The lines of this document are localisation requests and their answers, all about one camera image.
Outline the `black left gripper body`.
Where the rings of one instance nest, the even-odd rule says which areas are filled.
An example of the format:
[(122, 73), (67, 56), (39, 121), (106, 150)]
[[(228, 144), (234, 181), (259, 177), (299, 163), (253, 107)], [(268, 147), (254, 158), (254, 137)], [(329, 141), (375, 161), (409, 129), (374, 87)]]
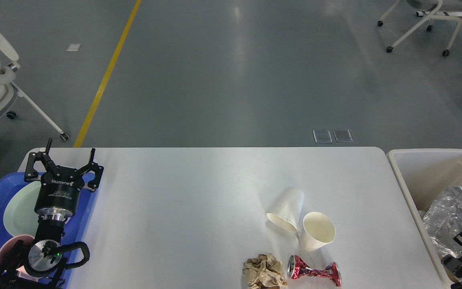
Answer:
[(52, 173), (41, 175), (42, 185), (34, 211), (40, 216), (52, 215), (53, 210), (67, 218), (75, 216), (84, 180), (82, 177), (70, 179), (69, 173), (66, 179), (57, 180), (53, 176)]

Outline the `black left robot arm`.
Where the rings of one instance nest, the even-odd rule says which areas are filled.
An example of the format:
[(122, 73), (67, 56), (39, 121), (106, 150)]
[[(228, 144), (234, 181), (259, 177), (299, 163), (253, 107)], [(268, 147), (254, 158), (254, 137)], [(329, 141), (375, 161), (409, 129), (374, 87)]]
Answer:
[(76, 215), (83, 189), (95, 192), (104, 172), (93, 148), (86, 165), (77, 169), (57, 165), (50, 157), (53, 140), (43, 152), (28, 155), (24, 181), (39, 182), (34, 205), (37, 229), (30, 245), (18, 240), (0, 263), (0, 289), (60, 289), (63, 272), (90, 259), (82, 241), (63, 243), (67, 221)]

